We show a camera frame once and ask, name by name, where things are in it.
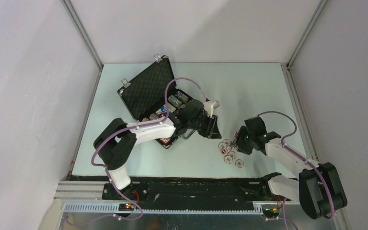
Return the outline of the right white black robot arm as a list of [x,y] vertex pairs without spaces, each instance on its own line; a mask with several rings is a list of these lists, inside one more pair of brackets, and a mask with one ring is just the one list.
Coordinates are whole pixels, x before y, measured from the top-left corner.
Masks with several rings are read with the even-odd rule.
[[250,155],[263,153],[289,170],[294,178],[273,172],[261,177],[260,196],[272,200],[277,195],[298,201],[311,219],[331,218],[347,206],[348,200],[337,168],[330,162],[319,163],[299,153],[278,133],[266,130],[263,119],[255,116],[244,121],[235,138],[238,151]]

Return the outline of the blue patterned card deck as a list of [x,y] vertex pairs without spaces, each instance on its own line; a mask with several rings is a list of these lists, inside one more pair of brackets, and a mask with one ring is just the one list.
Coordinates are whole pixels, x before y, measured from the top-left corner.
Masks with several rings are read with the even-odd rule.
[[160,107],[155,114],[156,115],[166,115],[167,113],[173,113],[176,110],[176,107],[174,107],[170,103],[164,104],[162,107]]

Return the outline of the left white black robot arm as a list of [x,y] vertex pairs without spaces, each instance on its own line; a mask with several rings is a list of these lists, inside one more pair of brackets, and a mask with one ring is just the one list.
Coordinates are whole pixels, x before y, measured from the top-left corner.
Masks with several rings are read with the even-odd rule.
[[101,166],[115,186],[114,194],[123,200],[132,195],[126,162],[135,146],[160,138],[176,138],[188,130],[208,139],[220,139],[218,117],[214,114],[218,107],[216,100],[204,103],[191,100],[183,109],[156,120],[126,123],[122,118],[114,119],[93,144],[93,156],[99,156],[103,161]]

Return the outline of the black poker set case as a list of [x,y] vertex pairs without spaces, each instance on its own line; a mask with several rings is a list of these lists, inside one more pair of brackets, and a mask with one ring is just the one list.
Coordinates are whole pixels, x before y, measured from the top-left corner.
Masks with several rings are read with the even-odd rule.
[[[195,98],[188,93],[178,88],[178,81],[179,78],[174,76],[169,58],[167,56],[162,56],[157,58],[154,63],[133,79],[125,83],[125,85],[118,90],[118,94],[134,120],[139,123],[142,122],[141,120],[143,118],[149,118],[151,114],[155,114],[160,107],[168,103],[168,97],[170,95],[174,96],[177,91],[182,91],[186,94],[189,97],[189,101],[195,100]],[[205,97],[201,102],[204,103],[207,100],[209,99]],[[187,103],[183,103],[175,111],[184,108],[186,104]],[[179,137],[171,138],[167,146]]]

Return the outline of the purple grey chip stack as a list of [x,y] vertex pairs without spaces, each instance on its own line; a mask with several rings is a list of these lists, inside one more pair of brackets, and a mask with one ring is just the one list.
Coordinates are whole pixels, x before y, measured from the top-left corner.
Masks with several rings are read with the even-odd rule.
[[157,120],[157,119],[159,119],[160,117],[157,115],[157,114],[151,114],[150,116],[149,116],[149,119],[150,120]]

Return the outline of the white red chip stack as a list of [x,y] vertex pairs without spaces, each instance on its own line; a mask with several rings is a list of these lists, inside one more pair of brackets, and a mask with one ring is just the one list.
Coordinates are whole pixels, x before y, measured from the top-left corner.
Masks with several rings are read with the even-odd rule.
[[237,157],[238,146],[234,143],[234,140],[224,139],[218,144],[218,149],[227,150],[227,154],[223,155],[224,162],[228,165],[233,164],[237,168],[244,167],[244,161]]

